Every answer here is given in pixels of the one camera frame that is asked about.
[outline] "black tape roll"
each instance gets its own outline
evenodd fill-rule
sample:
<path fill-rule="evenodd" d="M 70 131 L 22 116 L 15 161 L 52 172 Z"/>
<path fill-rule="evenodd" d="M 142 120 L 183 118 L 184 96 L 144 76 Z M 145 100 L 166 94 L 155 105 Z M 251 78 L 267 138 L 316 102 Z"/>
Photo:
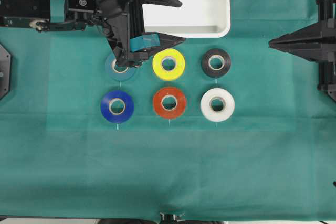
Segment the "black tape roll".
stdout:
<path fill-rule="evenodd" d="M 215 69 L 211 66 L 212 59 L 219 59 L 222 62 L 222 67 Z M 205 53 L 202 58 L 202 69 L 204 73 L 211 78 L 220 78 L 227 74 L 231 68 L 231 58 L 229 54 L 219 48 L 211 49 Z"/>

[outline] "tape roll center hole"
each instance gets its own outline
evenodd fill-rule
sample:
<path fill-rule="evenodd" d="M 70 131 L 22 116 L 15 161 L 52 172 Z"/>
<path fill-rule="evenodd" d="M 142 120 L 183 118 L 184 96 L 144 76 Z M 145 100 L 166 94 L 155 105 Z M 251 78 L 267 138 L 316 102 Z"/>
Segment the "tape roll center hole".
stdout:
<path fill-rule="evenodd" d="M 161 65 L 164 70 L 172 71 L 176 68 L 176 60 L 173 57 L 168 56 L 162 60 Z"/>
<path fill-rule="evenodd" d="M 225 109 L 226 103 L 221 97 L 214 97 L 210 101 L 210 108 L 215 112 L 221 112 Z"/>
<path fill-rule="evenodd" d="M 117 60 L 114 60 L 112 62 L 112 69 L 114 72 L 117 73 L 125 73 L 128 70 L 128 67 L 118 67 Z"/>
<path fill-rule="evenodd" d="M 209 67 L 212 70 L 219 71 L 223 69 L 225 66 L 225 60 L 223 56 L 220 55 L 212 55 L 209 59 Z"/>
<path fill-rule="evenodd" d="M 173 111 L 177 107 L 177 99 L 173 95 L 166 95 L 161 101 L 162 107 L 167 111 Z"/>
<path fill-rule="evenodd" d="M 110 101 L 109 108 L 113 115 L 121 115 L 125 111 L 126 104 L 123 100 L 115 98 Z"/>

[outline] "blue tape roll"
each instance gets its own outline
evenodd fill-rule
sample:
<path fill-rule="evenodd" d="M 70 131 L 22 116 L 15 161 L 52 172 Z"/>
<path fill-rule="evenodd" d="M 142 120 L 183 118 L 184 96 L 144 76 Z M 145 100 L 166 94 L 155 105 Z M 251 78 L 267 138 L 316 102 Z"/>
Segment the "blue tape roll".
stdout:
<path fill-rule="evenodd" d="M 114 101 L 121 101 L 124 109 L 121 113 L 115 114 L 111 110 Z M 134 112 L 134 102 L 132 97 L 124 91 L 114 90 L 107 93 L 100 103 L 100 110 L 105 119 L 111 123 L 124 123 L 129 120 Z"/>
<path fill-rule="evenodd" d="M 127 81 L 133 77 L 135 72 L 137 71 L 136 68 L 127 68 L 125 72 L 117 72 L 113 66 L 116 65 L 114 53 L 111 53 L 105 61 L 105 71 L 113 80 L 116 81 Z"/>

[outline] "white tape roll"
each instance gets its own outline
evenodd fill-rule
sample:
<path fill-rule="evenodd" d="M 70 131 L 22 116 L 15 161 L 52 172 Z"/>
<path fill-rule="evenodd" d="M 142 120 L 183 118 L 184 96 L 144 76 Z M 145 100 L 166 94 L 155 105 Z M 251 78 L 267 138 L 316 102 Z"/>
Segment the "white tape roll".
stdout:
<path fill-rule="evenodd" d="M 220 100 L 223 103 L 221 111 L 212 108 L 212 102 Z M 201 110 L 205 118 L 212 122 L 223 122 L 228 120 L 235 111 L 235 100 L 225 89 L 211 89 L 207 91 L 201 100 Z"/>

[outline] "green fabric surface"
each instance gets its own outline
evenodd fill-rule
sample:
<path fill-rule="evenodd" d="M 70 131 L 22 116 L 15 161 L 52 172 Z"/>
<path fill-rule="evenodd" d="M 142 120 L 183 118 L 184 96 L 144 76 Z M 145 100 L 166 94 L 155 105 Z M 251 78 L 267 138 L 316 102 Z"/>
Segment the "green fabric surface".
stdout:
<path fill-rule="evenodd" d="M 1 28 L 14 59 L 0 101 L 0 215 L 336 219 L 336 104 L 316 89 L 316 64 L 268 48 L 317 20 L 314 1 L 231 0 L 228 36 L 177 47 L 186 69 L 171 85 L 185 92 L 185 114 L 170 125 L 155 114 L 152 98 L 166 83 L 147 62 L 121 85 L 135 112 L 119 130 L 100 113 L 119 83 L 104 71 L 110 48 L 95 28 Z M 61 5 L 53 10 L 61 16 Z M 211 48 L 232 58 L 218 84 L 201 69 Z M 217 126 L 199 108 L 212 87 L 236 101 Z"/>

